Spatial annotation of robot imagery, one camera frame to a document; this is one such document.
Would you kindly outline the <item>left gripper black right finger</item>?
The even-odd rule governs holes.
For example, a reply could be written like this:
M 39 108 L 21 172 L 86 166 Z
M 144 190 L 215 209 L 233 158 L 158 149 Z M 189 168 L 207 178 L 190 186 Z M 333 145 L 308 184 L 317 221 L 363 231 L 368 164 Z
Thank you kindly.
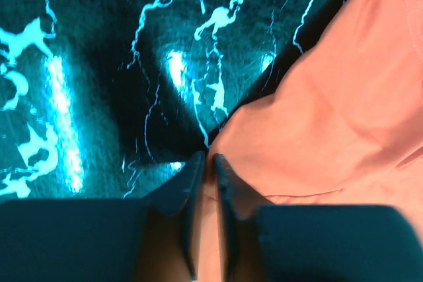
M 213 160 L 224 281 L 422 280 L 422 245 L 395 208 L 277 205 Z

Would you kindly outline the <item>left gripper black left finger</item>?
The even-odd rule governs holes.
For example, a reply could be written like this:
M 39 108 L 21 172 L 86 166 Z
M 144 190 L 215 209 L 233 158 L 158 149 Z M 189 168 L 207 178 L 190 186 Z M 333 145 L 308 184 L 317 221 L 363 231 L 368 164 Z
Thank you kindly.
M 143 198 L 1 204 L 2 281 L 193 281 L 205 154 Z

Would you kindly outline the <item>orange t-shirt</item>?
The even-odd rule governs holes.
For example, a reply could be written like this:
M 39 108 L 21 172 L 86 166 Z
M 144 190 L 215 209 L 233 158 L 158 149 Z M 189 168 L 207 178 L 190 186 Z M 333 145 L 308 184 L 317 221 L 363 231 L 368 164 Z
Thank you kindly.
M 388 203 L 422 230 L 422 0 L 348 0 L 210 147 L 274 203 Z

